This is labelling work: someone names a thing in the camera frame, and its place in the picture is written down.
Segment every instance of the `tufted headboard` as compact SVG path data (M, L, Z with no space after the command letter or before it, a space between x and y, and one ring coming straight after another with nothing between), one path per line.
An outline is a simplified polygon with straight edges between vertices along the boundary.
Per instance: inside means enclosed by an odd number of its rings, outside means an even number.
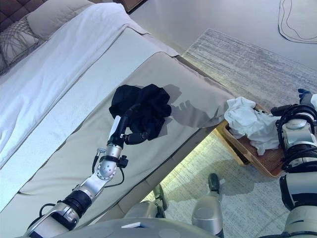
M47 0L0 0L0 32L37 9ZM100 3L102 0L90 0Z

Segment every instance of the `gray patterned pillow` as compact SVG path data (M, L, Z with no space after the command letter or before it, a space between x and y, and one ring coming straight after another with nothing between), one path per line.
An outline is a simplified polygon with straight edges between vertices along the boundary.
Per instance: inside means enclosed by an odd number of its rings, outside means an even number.
M3 75L7 71L7 64L4 61L3 55L0 53L0 75Z
M31 53L39 43L33 35L26 16L0 33L0 49L8 65Z

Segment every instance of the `wooden tray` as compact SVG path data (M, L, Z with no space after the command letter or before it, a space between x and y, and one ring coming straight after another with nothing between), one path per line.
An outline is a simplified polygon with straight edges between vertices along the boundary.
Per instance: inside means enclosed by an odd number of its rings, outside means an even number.
M266 150L264 155L260 156L257 149L250 144L249 139L243 136L236 139L230 132L230 127L227 121L223 121L216 128L216 133L224 142L229 152L241 166L252 164L263 175L270 177L278 177L282 173L283 151L279 147L276 150Z

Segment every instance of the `area rug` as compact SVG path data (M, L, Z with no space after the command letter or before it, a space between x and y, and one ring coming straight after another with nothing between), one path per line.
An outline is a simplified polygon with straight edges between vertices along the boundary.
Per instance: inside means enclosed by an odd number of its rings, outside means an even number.
M210 173L220 178L224 237L282 233L289 211L283 205L278 179L265 177L252 166L239 166L215 132L161 182L169 201L167 218L191 224L197 200L208 193ZM153 194L144 200L154 200Z
M316 70L212 29L183 57L236 95L269 110L298 103L298 88L317 93Z

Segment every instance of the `beige mattress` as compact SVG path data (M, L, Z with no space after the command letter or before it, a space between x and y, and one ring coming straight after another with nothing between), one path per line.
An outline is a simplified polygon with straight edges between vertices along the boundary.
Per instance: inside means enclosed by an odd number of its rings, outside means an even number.
M171 116L158 138L139 145L125 145L121 153L129 159L124 169L125 182L105 189L79 225L91 222L113 206L200 127L220 123L226 101L233 98L220 84L202 77L165 53L153 55L123 82L140 87L151 83L163 87L170 95ZM114 91L92 111L4 208L0 214L0 237L23 235L28 225L38 217L42 205L64 199L72 188L91 175L96 149L106 146L113 123L108 111L113 94ZM117 173L111 183L119 181L121 175Z

